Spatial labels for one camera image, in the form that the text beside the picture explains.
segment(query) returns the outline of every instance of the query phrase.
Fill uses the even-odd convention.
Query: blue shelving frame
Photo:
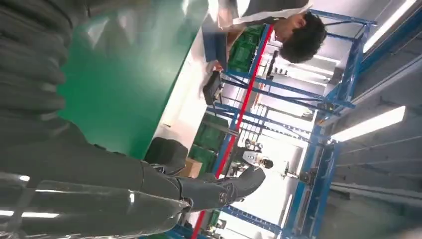
[[[258,88],[253,88],[252,90],[260,94],[274,97],[276,99],[318,110],[316,115],[316,122],[320,122],[332,116],[339,116],[341,110],[344,108],[353,109],[355,107],[355,105],[353,105],[350,101],[353,97],[356,82],[360,73],[360,63],[363,59],[363,47],[368,39],[371,27],[376,25],[376,22],[334,13],[322,12],[318,10],[311,10],[311,12],[322,18],[337,20],[337,22],[329,23],[327,26],[339,24],[359,24],[363,28],[363,33],[357,38],[341,36],[333,33],[328,33],[327,35],[328,37],[352,42],[342,81],[327,96],[321,96],[304,91],[302,89],[297,89],[261,78],[256,78],[255,81],[271,87],[299,93],[305,97],[284,97]],[[266,42],[264,41],[264,37],[262,37],[258,46],[258,52],[260,49],[265,47],[265,45]],[[253,69],[257,64],[259,64],[258,58],[255,57],[251,69]],[[225,72],[225,74],[229,79],[223,80],[224,83],[246,89],[247,84],[241,78],[250,79],[252,72],[250,71],[248,73],[239,73],[228,71]],[[309,104],[308,102],[332,104],[334,108],[327,109],[326,107],[315,106],[313,104]],[[234,129],[237,116],[239,114],[238,108],[217,103],[215,104],[215,108],[210,107],[208,108],[208,111],[232,119],[230,129]],[[323,128],[318,124],[313,127],[312,131],[308,131],[299,129],[297,127],[292,127],[291,125],[284,123],[276,122],[274,120],[252,113],[245,113],[245,116],[254,118],[254,120],[243,120],[242,122],[244,123],[286,136],[291,136],[298,140],[309,143],[302,166],[302,172],[309,172],[311,169],[316,168],[316,178],[313,185],[310,187],[303,183],[298,184],[295,196],[292,200],[286,224],[283,228],[279,225],[267,222],[232,206],[222,208],[221,211],[264,228],[276,235],[281,235],[281,237],[285,239],[317,238],[321,228],[327,197],[334,175],[334,167],[341,149],[341,143],[330,140],[329,137],[324,136],[322,134]],[[266,122],[282,126],[291,133],[272,129],[265,125]],[[220,165],[222,156],[227,149],[229,139],[230,137],[227,136],[222,144],[220,153],[218,154],[214,165],[213,172],[215,172]],[[174,230],[172,230],[171,233],[175,233],[176,236],[183,235],[184,237],[189,238],[189,236],[192,235],[192,230],[177,226]]]

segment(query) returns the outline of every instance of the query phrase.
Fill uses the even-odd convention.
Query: robotic hand
[[[0,2],[0,235],[134,238],[170,230],[183,211],[220,208],[255,191],[251,168],[215,182],[162,174],[87,142],[57,116],[72,30],[143,0]]]

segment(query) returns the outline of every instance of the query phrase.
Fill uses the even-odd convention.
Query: green mat
[[[91,143],[139,159],[208,8],[207,0],[187,9],[183,0],[151,2],[77,29],[63,67],[67,83],[59,88],[67,100],[60,115]]]

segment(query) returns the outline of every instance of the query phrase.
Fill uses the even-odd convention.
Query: green storage bin
[[[144,237],[143,239],[169,239],[169,237],[165,234],[155,234],[155,235]]]
[[[189,152],[189,158],[194,159],[202,163],[200,175],[211,172],[214,166],[215,160],[217,159],[216,153],[213,151],[202,148],[198,145],[192,145]]]
[[[243,73],[248,73],[249,69],[250,69],[250,66],[246,66],[246,65],[235,65],[235,64],[233,64],[233,65],[229,65],[228,67],[231,71],[243,72]]]
[[[205,114],[203,117],[203,121],[211,122],[214,124],[221,125],[222,127],[228,128],[227,120],[210,114]],[[206,125],[205,123],[202,123],[198,129],[197,135],[195,136],[194,144],[214,152],[219,152],[224,138],[224,132],[209,125]]]
[[[250,62],[255,54],[256,46],[247,42],[239,42],[233,57],[229,63],[247,63]]]
[[[256,34],[247,32],[246,34],[243,34],[242,36],[243,37],[242,37],[241,41],[252,44],[254,46],[259,45],[259,40],[261,39],[260,35],[256,35]]]
[[[246,33],[255,34],[255,35],[258,35],[259,37],[261,37],[263,31],[264,31],[263,25],[254,25],[245,29]]]
[[[217,223],[218,223],[218,218],[220,217],[220,211],[218,211],[218,210],[214,210],[213,212],[212,212],[212,216],[211,216],[211,219],[210,219],[210,226],[211,227],[215,227],[215,226],[217,226]]]

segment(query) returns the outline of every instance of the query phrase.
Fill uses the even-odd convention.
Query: red metal bar
[[[270,39],[272,32],[273,32],[273,26],[270,26],[268,28],[267,32],[265,32],[265,45],[267,44],[268,39]],[[248,89],[246,91],[245,99],[243,101],[242,108],[240,109],[240,112],[239,112],[239,118],[237,119],[237,124],[236,124],[236,128],[235,128],[236,131],[239,131],[239,129],[240,129],[240,124],[242,123],[243,115],[245,114],[245,111],[246,111],[246,106],[248,104],[249,97],[250,97],[250,94],[252,92],[253,84],[255,83],[256,74],[257,74],[258,69],[259,69],[259,63],[261,62],[262,54],[264,53],[264,49],[265,49],[265,47],[262,47],[260,49],[260,51],[257,52],[257,57],[258,57],[257,64],[254,66],[252,76],[251,76],[251,79],[250,79],[250,82],[249,82],[249,86],[248,86]],[[223,171],[224,165],[227,162],[227,159],[230,155],[231,150],[233,149],[235,141],[236,141],[236,138],[232,135],[230,137],[230,141],[228,142],[227,149],[224,152],[224,156],[221,160],[221,163],[218,167],[218,170],[215,173],[216,178],[219,178],[221,172]],[[198,233],[201,229],[202,221],[204,220],[204,216],[205,216],[205,211],[200,212],[197,223],[195,224],[195,228],[194,228],[194,231],[192,233],[191,239],[197,239]]]

